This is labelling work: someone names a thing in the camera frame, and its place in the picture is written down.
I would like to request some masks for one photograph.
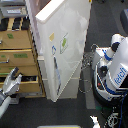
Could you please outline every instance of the wooden cabinet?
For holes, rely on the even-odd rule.
[[[30,30],[12,31],[13,18],[9,19],[7,31],[0,31],[0,88],[10,71],[18,67],[25,78],[36,77],[35,80],[21,81],[18,94],[33,93],[35,97],[44,97],[43,83],[37,62],[37,53],[34,48]]]

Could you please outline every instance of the white panel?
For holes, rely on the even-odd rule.
[[[81,62],[90,8],[89,0],[52,0],[36,16],[54,102]]]
[[[45,87],[46,97],[47,99],[51,99],[48,80],[43,80],[43,83]],[[59,99],[77,98],[78,86],[79,86],[79,79],[70,79],[64,91],[60,95]]]

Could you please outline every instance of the drawer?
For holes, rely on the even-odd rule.
[[[0,67],[0,77],[6,77],[15,67]],[[20,66],[17,74],[22,73],[24,76],[37,76],[38,71],[36,65]]]
[[[0,82],[0,88],[2,88],[4,82]],[[30,92],[40,92],[40,86],[38,82],[38,77],[34,81],[21,82],[19,86],[19,91],[16,93],[30,93]]]
[[[0,50],[1,66],[35,65],[32,50]]]
[[[31,48],[27,30],[0,32],[0,49],[27,49]]]

